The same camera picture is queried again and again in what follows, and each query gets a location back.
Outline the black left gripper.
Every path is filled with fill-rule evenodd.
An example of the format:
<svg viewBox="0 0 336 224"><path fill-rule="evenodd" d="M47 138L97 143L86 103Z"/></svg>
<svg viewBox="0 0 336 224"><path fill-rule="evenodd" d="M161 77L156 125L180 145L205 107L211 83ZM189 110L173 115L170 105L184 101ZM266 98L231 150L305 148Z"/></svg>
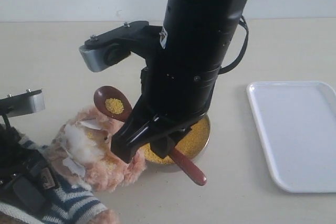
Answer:
<svg viewBox="0 0 336 224"><path fill-rule="evenodd" d="M40 151L19 144L22 139L13 127L1 125L1 195L30 214L50 208L41 173L49 167Z"/></svg>

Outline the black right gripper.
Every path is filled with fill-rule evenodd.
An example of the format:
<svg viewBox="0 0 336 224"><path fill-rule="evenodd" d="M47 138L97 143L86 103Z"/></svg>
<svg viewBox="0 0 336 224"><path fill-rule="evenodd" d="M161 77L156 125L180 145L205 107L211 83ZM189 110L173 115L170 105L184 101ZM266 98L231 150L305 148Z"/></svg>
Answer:
<svg viewBox="0 0 336 224"><path fill-rule="evenodd" d="M209 108L217 74L247 0L168 0L149 62L145 132L186 127Z"/></svg>

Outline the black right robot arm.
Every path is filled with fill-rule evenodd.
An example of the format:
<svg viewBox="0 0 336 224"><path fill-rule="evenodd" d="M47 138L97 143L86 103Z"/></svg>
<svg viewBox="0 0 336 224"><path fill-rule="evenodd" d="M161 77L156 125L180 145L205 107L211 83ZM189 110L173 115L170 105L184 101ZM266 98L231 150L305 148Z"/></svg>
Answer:
<svg viewBox="0 0 336 224"><path fill-rule="evenodd" d="M224 55L247 0L168 0L161 34L147 60L142 94L111 151L129 163L150 143L165 157L180 140L179 131L208 111Z"/></svg>

